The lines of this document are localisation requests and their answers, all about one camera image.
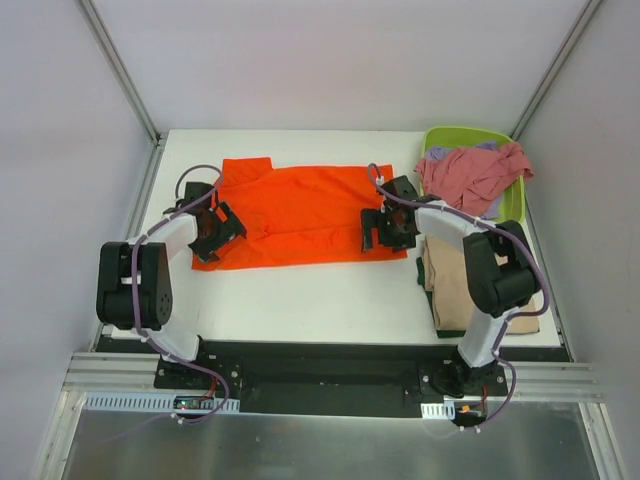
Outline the orange t shirt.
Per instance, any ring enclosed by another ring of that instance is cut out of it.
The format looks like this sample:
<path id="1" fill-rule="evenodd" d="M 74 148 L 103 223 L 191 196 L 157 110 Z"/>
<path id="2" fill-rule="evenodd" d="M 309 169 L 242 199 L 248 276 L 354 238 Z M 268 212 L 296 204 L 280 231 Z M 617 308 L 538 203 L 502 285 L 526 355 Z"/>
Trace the orange t shirt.
<path id="1" fill-rule="evenodd" d="M 226 159 L 219 200 L 246 227 L 217 261 L 192 258 L 196 271 L 232 271 L 309 264 L 405 259 L 377 245 L 362 251 L 360 214 L 381 197 L 365 166 L 275 168 L 269 157 Z"/>

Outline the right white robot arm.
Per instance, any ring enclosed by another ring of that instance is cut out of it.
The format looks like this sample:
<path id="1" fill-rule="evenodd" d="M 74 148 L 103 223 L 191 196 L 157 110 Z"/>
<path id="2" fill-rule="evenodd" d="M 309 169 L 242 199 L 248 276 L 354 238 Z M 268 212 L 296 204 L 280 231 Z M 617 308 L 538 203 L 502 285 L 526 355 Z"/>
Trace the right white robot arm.
<path id="1" fill-rule="evenodd" d="M 498 359 L 509 324 L 538 292 L 549 304 L 548 286 L 517 221 L 490 222 L 461 212 L 433 196 L 421 197 L 407 176 L 389 181 L 378 166 L 367 167 L 370 182 L 382 196 L 378 208 L 361 211 L 362 250 L 384 246 L 394 252 L 416 247 L 417 237 L 432 235 L 463 255 L 468 294 L 475 306 L 459 341 L 461 363 L 450 369 L 452 387 L 473 394 L 486 381 L 484 366 Z"/>

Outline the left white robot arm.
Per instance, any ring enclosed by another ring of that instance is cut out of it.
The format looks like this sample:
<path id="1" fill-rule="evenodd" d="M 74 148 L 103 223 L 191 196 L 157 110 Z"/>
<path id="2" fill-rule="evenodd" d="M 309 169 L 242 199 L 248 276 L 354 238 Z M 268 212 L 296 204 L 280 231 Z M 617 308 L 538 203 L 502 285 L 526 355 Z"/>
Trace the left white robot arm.
<path id="1" fill-rule="evenodd" d="M 147 232 L 125 242 L 107 242 L 99 255 L 98 319 L 137 334 L 166 360 L 178 362 L 176 375 L 188 388 L 204 387 L 210 363 L 198 356 L 200 338 L 176 319 L 170 262 L 190 253 L 204 265 L 220 263 L 247 229 L 218 188 L 186 184 L 184 196 L 165 210 Z"/>

